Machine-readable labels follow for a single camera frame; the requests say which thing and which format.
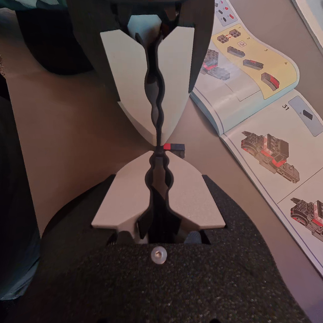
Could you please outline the grey desk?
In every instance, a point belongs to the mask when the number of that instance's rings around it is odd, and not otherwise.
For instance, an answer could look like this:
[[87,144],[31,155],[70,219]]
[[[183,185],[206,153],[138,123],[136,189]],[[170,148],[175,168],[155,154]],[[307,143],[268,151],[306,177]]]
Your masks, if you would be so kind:
[[[247,29],[300,70],[297,90],[322,117],[322,55],[290,1],[232,1]],[[94,72],[59,76],[27,49],[13,11],[1,9],[1,56],[40,234],[70,200],[152,146]],[[188,100],[169,138],[251,218],[283,280],[312,322],[322,322],[322,278],[200,109]]]

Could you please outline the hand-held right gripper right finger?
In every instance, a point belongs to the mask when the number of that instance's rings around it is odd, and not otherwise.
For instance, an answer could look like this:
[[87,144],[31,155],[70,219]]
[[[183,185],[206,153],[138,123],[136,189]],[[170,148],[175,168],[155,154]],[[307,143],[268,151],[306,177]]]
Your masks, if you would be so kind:
[[184,239],[192,231],[225,227],[202,174],[170,151],[164,153],[166,207],[171,229]]

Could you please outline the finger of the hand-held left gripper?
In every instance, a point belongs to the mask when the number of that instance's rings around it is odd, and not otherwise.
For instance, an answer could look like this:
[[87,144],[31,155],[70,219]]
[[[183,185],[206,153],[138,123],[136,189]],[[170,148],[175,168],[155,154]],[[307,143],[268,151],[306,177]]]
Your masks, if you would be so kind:
[[144,47],[119,29],[101,32],[100,36],[118,90],[119,106],[143,138],[156,146],[152,105],[144,88],[147,73]]
[[189,98],[193,27],[177,26],[158,46],[158,66],[164,79],[161,145],[174,131]]

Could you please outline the instruction booklet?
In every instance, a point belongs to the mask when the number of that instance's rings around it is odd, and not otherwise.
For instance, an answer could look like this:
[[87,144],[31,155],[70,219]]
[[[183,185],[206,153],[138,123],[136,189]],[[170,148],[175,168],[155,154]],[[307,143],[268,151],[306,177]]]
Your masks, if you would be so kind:
[[322,119],[295,89],[296,63],[256,38],[230,1],[214,11],[191,98],[322,276]]
[[323,53],[323,1],[292,0],[318,49]]

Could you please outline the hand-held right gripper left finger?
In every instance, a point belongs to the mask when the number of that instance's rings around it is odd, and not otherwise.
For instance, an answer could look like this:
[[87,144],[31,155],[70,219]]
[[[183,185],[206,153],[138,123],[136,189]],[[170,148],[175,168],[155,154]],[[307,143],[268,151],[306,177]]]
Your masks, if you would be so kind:
[[152,155],[153,151],[148,151],[117,172],[92,220],[92,227],[128,231],[133,239],[140,239],[136,221],[150,204],[145,175],[151,168]]

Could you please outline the closed instruction booklet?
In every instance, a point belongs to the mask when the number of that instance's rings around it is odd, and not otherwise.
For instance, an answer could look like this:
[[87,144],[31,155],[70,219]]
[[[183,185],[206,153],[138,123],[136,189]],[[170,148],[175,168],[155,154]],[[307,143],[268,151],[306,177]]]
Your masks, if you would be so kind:
[[318,49],[323,53],[323,1],[292,0]]

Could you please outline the black and red brick assembly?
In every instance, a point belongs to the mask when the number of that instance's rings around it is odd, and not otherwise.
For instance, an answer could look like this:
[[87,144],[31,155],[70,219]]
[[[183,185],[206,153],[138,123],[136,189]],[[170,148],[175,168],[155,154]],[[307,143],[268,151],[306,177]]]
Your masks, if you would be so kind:
[[170,151],[176,156],[184,159],[185,158],[185,144],[181,143],[165,143],[162,146],[155,148],[156,154],[162,154],[165,151]]

